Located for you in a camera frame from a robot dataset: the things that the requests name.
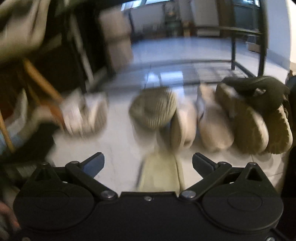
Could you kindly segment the beige slipper treaded sole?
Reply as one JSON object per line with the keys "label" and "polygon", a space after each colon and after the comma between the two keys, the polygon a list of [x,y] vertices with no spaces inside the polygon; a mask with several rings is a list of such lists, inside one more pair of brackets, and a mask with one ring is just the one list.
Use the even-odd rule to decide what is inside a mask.
{"label": "beige slipper treaded sole", "polygon": [[139,192],[175,192],[185,190],[183,168],[171,152],[160,150],[144,157],[137,190]]}

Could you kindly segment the olive treaded shoe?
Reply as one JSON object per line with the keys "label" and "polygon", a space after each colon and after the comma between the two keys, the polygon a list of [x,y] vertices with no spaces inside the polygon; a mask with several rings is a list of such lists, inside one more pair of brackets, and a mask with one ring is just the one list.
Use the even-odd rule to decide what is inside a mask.
{"label": "olive treaded shoe", "polygon": [[224,83],[217,85],[215,97],[231,120],[237,148],[250,155],[263,152],[268,145],[269,134],[261,114],[249,106],[233,87]]}
{"label": "olive treaded shoe", "polygon": [[293,136],[283,105],[265,115],[264,121],[269,134],[265,151],[271,154],[281,154],[288,151],[292,146]]}

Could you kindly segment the beige slipper upturned sole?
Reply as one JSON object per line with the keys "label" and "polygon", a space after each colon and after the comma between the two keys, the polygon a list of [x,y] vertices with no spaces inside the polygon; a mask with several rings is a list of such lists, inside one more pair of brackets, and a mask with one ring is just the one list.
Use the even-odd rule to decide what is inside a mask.
{"label": "beige slipper upturned sole", "polygon": [[167,125],[177,109],[177,96],[168,87],[142,90],[130,105],[130,116],[141,126],[156,130]]}

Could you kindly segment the white beaded shoe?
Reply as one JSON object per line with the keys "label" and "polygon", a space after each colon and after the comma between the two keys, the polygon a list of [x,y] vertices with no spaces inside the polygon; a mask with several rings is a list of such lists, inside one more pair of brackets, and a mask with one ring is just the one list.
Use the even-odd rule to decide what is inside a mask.
{"label": "white beaded shoe", "polygon": [[102,132],[107,124],[108,107],[104,92],[72,93],[60,105],[65,132],[81,138]]}

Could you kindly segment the black metal shoe rack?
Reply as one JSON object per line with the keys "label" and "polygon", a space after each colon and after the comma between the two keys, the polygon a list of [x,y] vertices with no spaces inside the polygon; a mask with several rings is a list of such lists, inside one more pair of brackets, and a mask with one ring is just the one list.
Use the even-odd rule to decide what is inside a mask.
{"label": "black metal shoe rack", "polygon": [[121,5],[131,27],[136,72],[148,86],[219,81],[252,72],[237,61],[248,38],[259,42],[257,74],[267,50],[265,1],[131,1]]}

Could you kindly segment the cardboard box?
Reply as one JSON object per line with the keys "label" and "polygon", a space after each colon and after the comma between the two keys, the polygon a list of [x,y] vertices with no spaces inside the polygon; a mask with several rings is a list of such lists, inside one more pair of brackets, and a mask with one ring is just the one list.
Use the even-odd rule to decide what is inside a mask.
{"label": "cardboard box", "polygon": [[111,68],[119,71],[133,61],[131,27],[123,12],[117,8],[103,10],[99,23],[107,45]]}

